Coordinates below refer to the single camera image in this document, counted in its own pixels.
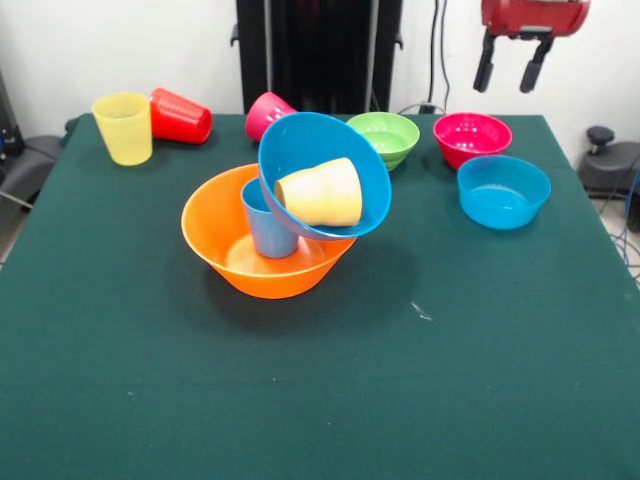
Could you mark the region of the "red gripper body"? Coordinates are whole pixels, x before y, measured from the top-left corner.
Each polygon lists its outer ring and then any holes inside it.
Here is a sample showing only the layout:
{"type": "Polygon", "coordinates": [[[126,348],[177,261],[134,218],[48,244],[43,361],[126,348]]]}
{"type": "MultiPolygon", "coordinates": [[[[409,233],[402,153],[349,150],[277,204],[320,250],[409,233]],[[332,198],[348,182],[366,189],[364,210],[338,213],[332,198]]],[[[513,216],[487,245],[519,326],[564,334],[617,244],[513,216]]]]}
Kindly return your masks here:
{"type": "Polygon", "coordinates": [[[482,0],[482,23],[495,36],[576,33],[586,20],[590,1],[482,0]]]}

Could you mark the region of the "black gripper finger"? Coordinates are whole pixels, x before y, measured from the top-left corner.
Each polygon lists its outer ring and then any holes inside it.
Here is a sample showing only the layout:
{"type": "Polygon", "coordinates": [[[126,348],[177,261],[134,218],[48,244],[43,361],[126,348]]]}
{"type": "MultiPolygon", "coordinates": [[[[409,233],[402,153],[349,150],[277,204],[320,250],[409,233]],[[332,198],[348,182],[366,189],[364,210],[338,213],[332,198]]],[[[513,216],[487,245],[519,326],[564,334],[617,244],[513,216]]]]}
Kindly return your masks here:
{"type": "Polygon", "coordinates": [[[542,65],[546,58],[546,55],[550,52],[553,46],[553,38],[542,38],[538,47],[536,48],[532,59],[528,62],[521,83],[520,92],[530,93],[534,90],[538,77],[540,75],[542,65]]]}
{"type": "Polygon", "coordinates": [[[491,33],[486,33],[482,43],[482,54],[480,57],[478,70],[473,83],[473,88],[480,93],[484,93],[491,79],[493,71],[493,54],[495,46],[496,36],[491,33]]]}

